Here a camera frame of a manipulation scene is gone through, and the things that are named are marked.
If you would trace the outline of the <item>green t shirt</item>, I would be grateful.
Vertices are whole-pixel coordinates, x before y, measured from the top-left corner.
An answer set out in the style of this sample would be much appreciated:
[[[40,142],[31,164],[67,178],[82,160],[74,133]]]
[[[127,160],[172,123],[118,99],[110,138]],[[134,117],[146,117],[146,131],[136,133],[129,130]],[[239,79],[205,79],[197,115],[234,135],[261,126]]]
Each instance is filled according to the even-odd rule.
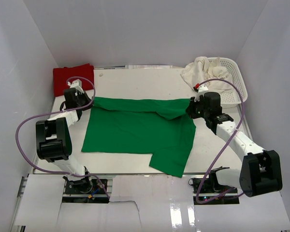
[[[189,99],[96,97],[81,151],[150,154],[150,167],[182,177],[196,132],[188,105]]]

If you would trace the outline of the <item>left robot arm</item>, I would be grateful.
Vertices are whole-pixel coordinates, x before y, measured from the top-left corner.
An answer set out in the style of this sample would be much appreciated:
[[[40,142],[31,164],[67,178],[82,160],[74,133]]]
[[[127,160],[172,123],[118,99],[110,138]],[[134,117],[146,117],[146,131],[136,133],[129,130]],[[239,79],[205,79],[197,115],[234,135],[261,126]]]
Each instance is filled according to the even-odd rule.
[[[48,120],[36,122],[36,147],[39,159],[56,165],[66,175],[64,179],[77,191],[87,194],[92,191],[92,180],[87,168],[81,165],[72,156],[72,141],[69,133],[69,126],[78,122],[82,111],[90,109],[86,106],[90,102],[88,95],[81,87],[71,87],[63,91],[65,101],[61,104],[66,109],[84,107],[80,110],[72,110],[58,114]]]

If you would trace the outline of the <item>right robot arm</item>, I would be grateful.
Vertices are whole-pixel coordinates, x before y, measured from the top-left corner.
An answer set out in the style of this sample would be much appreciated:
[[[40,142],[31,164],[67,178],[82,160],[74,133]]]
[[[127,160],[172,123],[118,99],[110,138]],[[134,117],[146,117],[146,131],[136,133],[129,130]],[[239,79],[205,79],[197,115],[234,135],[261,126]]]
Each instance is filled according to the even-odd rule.
[[[242,162],[240,170],[210,169],[199,184],[201,188],[219,193],[228,186],[241,189],[248,197],[282,190],[279,154],[265,150],[239,131],[233,118],[223,113],[218,93],[204,92],[190,98],[186,112],[192,119],[203,118],[206,126],[225,141]]]

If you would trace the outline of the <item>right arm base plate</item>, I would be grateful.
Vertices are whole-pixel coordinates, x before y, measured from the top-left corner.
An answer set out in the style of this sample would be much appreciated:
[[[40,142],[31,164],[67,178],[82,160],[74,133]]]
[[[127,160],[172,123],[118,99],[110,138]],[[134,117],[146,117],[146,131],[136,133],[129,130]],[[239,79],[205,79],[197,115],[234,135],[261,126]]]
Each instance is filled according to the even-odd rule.
[[[194,205],[200,205],[197,200],[196,200],[196,193],[199,187],[199,184],[201,183],[201,179],[198,178],[190,178],[188,181],[188,184],[193,188],[193,201]],[[210,186],[207,186],[206,183],[202,186],[202,189],[200,191],[198,200],[199,201],[208,201],[210,198],[215,197],[219,195],[222,192],[225,192],[227,190],[231,189],[229,186],[221,186],[218,187],[217,189],[211,188]],[[236,198],[238,190],[232,189],[230,192],[227,194],[221,196],[221,197],[216,197],[214,200],[210,201],[209,203],[204,203],[201,205],[223,205],[223,204],[239,204],[239,198]]]

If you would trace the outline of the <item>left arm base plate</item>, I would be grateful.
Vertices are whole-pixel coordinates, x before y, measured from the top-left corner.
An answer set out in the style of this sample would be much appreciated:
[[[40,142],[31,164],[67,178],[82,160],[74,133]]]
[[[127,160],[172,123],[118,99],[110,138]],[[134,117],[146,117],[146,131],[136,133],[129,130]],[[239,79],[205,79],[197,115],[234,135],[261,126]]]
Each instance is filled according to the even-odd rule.
[[[62,203],[109,203],[103,186],[107,189],[107,179],[91,179],[90,183],[85,180],[72,181],[66,180]]]

